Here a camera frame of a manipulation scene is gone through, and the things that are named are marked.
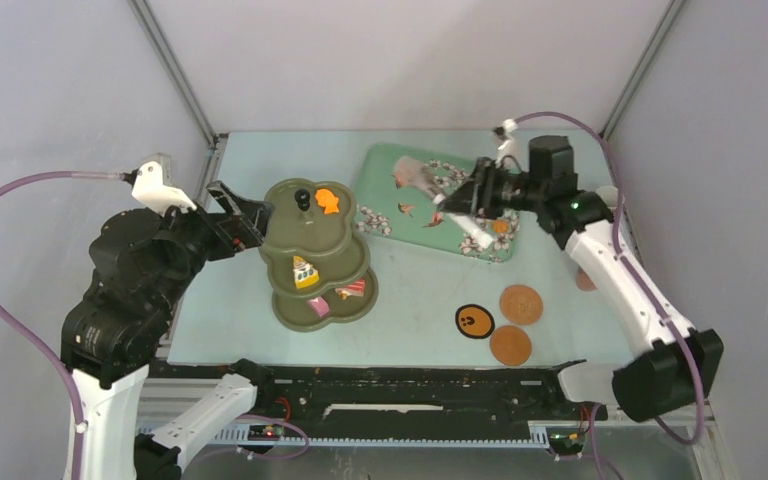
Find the yellow smiley face coaster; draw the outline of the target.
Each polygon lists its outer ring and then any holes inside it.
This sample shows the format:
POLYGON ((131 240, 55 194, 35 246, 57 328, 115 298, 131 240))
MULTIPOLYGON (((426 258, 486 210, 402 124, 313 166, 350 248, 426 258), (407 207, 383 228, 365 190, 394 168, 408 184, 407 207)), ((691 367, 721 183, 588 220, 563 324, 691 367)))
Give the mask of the yellow smiley face coaster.
POLYGON ((455 325, 461 335, 470 339, 485 339, 495 330, 493 315, 483 306, 466 304, 455 312, 455 325))

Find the orange-handled cup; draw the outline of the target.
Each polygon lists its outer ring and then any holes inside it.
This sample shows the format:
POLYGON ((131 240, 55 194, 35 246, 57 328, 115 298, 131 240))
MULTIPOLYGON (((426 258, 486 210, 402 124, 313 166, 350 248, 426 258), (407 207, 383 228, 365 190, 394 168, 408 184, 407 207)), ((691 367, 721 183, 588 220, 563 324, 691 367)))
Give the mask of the orange-handled cup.
POLYGON ((577 288, 581 291, 590 292, 598 289, 591 277, 582 268, 577 270, 575 283, 577 288))

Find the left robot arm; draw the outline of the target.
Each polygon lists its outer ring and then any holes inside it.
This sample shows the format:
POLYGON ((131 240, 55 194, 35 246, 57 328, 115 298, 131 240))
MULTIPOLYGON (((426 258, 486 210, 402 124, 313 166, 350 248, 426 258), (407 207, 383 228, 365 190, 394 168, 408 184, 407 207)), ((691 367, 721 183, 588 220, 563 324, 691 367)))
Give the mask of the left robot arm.
POLYGON ((79 396, 66 472, 74 479, 178 479, 184 450, 136 431, 137 404, 178 301, 211 261, 260 247, 275 208, 207 189, 210 213, 163 181, 133 179, 138 207, 109 218, 91 243, 94 268, 67 314, 60 358, 79 396))

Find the far round cork coaster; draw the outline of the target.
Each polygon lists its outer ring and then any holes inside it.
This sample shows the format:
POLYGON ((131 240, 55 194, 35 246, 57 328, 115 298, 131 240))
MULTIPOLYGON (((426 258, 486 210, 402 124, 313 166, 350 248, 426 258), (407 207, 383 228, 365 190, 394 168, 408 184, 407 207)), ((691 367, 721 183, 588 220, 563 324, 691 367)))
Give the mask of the far round cork coaster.
POLYGON ((540 294, 534 288, 522 284, 505 288, 500 296, 499 307, 503 316, 517 325, 532 325, 544 312, 540 294))

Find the green floral serving tray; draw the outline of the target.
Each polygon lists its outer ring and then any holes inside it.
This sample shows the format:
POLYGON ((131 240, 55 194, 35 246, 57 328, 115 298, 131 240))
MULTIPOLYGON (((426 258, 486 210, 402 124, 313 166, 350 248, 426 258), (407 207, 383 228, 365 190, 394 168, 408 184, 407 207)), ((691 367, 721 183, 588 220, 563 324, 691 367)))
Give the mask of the green floral serving tray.
POLYGON ((436 213, 423 193, 407 186, 396 188, 392 170, 402 156, 425 163, 446 194, 459 187, 474 167, 472 160, 431 150, 392 143, 371 146, 352 185, 357 203, 355 224, 359 232, 488 262, 503 263, 512 258, 520 230, 517 213, 508 211, 501 217, 511 225, 511 231, 506 235, 493 231, 494 220, 477 220, 495 239, 490 247, 483 249, 453 221, 436 213))

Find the pink toy cake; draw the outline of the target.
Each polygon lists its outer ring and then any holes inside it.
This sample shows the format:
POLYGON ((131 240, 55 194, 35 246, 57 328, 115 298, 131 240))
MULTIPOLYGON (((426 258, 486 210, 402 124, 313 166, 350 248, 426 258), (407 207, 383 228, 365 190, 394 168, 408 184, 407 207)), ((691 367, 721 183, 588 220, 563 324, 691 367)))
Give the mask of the pink toy cake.
POLYGON ((330 313, 330 305, 322 296, 308 299, 307 305, 318 318, 324 318, 330 313))

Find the far orange cup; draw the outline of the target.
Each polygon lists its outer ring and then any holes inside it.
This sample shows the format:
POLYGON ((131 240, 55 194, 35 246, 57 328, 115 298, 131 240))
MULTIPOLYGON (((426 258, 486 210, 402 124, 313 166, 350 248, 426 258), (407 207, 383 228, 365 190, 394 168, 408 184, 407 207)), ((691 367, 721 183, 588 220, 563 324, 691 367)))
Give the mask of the far orange cup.
POLYGON ((596 189, 595 193, 602 199, 611 212, 615 212, 619 205, 619 190, 613 185, 603 185, 596 189))

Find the green three-tier serving stand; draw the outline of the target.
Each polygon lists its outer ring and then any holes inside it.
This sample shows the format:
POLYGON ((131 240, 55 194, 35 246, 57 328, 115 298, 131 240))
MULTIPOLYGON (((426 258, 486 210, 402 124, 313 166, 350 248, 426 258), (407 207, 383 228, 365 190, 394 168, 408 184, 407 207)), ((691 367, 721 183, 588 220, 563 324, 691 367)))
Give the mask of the green three-tier serving stand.
POLYGON ((334 181, 291 178, 272 186, 265 200, 275 206, 275 212, 260 255, 279 322, 287 329, 308 333, 367 315, 378 299, 378 279, 370 266, 368 245, 354 223, 357 204, 352 191, 334 181), (314 195, 320 188, 328 188, 339 197, 338 214, 325 215, 317 205, 314 195), (294 256, 303 257, 319 271, 317 285, 296 289, 294 256), (363 297, 343 300, 335 294, 335 288, 361 278, 366 280, 363 297), (330 305, 330 313, 324 318, 318 318, 307 305, 308 299, 318 296, 330 305))

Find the metal serving tongs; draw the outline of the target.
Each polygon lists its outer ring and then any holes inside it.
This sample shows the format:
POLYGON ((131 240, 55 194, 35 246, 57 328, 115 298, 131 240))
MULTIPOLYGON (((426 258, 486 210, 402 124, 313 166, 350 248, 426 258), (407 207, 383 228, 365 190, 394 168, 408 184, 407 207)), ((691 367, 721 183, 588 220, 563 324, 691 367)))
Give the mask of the metal serving tongs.
POLYGON ((495 239, 476 220, 459 211, 450 203, 450 196, 435 182, 435 175, 427 165, 413 157, 402 156, 394 164, 392 175, 403 186, 423 193, 435 207, 435 212, 453 221, 468 237, 483 249, 490 247, 495 239))

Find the round cork coaster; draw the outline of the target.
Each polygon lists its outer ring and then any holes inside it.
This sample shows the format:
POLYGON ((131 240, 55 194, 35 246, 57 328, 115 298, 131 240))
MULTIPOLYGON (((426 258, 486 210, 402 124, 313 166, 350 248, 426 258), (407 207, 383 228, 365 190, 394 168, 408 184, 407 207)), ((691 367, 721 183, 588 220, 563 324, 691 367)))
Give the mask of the round cork coaster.
POLYGON ((523 365, 533 354, 529 335, 516 325, 497 328, 490 337, 489 347, 493 357, 505 366, 523 365))
POLYGON ((540 294, 534 288, 522 284, 505 288, 500 296, 499 307, 503 316, 517 325, 532 325, 544 312, 540 294))

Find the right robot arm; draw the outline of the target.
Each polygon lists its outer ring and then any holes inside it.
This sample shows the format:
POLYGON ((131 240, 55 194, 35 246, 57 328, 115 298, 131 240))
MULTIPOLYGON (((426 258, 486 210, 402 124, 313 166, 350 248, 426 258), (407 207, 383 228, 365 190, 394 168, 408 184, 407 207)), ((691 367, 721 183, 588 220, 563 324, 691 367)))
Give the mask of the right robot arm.
POLYGON ((434 204, 469 227, 507 211, 535 214, 613 309, 633 355, 620 367, 578 363, 563 369, 541 392, 545 411, 566 418, 582 402, 600 402, 617 405, 636 422, 689 405, 703 415, 724 352, 721 337, 695 327, 667 300, 621 237, 615 211, 579 187, 567 137, 531 139, 524 171, 507 166, 511 144, 506 139, 496 158, 478 159, 465 181, 436 195, 434 204))

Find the yellow toy cake slice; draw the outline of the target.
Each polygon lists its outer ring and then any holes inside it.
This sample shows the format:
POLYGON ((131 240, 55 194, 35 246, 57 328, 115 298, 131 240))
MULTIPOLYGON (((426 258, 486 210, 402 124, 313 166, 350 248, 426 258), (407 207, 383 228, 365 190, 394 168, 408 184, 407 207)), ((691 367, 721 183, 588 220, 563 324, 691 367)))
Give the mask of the yellow toy cake slice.
POLYGON ((297 290, 312 287, 320 282, 319 271, 312 263, 301 256, 294 256, 292 263, 293 280, 297 290))

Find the red striped toy cake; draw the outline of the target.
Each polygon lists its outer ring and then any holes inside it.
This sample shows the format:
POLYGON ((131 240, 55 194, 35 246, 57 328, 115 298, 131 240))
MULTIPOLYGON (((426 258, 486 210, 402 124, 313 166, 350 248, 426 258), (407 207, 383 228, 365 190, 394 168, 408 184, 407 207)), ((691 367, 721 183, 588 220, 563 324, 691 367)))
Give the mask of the red striped toy cake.
POLYGON ((365 295, 365 291, 366 280, 364 278, 334 289, 335 294, 343 300, 352 297, 363 297, 365 295))

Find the orange toy fish pastry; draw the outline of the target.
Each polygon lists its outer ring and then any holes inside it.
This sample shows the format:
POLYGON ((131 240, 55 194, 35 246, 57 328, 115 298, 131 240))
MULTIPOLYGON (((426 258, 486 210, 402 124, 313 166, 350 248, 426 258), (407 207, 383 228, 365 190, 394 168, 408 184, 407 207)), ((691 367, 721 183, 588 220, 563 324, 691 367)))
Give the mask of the orange toy fish pastry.
POLYGON ((314 198, 325 215, 333 215, 340 212, 340 199, 332 190, 320 188, 316 191, 314 198))

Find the near round cork coaster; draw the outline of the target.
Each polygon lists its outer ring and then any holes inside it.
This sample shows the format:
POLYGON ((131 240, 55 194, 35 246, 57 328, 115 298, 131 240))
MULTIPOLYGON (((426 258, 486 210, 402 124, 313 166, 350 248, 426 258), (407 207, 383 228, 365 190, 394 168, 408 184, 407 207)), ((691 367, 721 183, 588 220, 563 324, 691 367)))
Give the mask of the near round cork coaster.
POLYGON ((523 365, 533 354, 529 335, 516 325, 497 328, 490 337, 489 347, 493 357, 505 366, 523 365))

